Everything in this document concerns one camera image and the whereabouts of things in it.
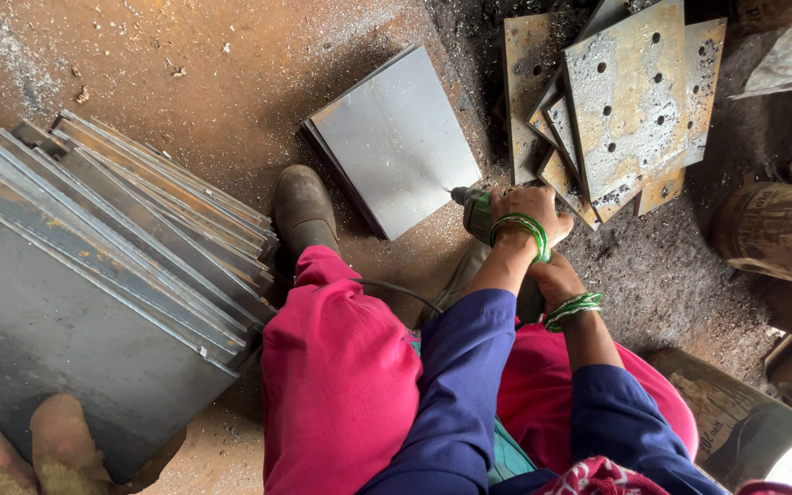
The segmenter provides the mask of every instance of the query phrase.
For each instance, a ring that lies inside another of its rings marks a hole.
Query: dirt floor
[[[302,118],[409,43],[430,52],[482,170],[503,185],[505,17],[539,13],[518,0],[0,0],[0,127],[49,124],[59,108],[95,116],[170,152],[195,174],[270,212],[277,174],[319,168],[297,138]],[[712,215],[745,172],[782,180],[792,159],[792,93],[740,93],[773,34],[727,39],[706,159],[683,197],[640,219],[624,208],[561,245],[605,294],[616,340],[641,354],[667,346],[765,389],[760,360],[776,341],[751,295],[757,277],[710,248]],[[90,98],[82,104],[82,88]],[[433,296],[471,242],[448,205],[395,242],[379,242],[331,183],[344,257],[362,275]],[[380,295],[409,327],[420,305]],[[189,426],[186,444],[144,493],[261,492],[260,371],[252,367]]]

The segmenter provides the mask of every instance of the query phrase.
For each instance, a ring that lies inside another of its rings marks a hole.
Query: worn leather boot
[[[460,262],[456,265],[456,270],[454,275],[451,276],[448,286],[439,292],[439,295],[435,296],[433,304],[440,307],[442,311],[447,311],[448,308],[462,298],[463,292],[467,289],[469,283],[473,281],[475,274],[479,272],[481,264],[485,262],[490,252],[490,246],[474,241],[469,250],[460,258]],[[429,306],[424,306],[423,310],[421,310],[422,325],[436,317],[437,313]]]
[[[280,240],[293,261],[309,246],[326,246],[341,255],[332,198],[310,166],[292,165],[282,171],[277,180],[274,216]]]

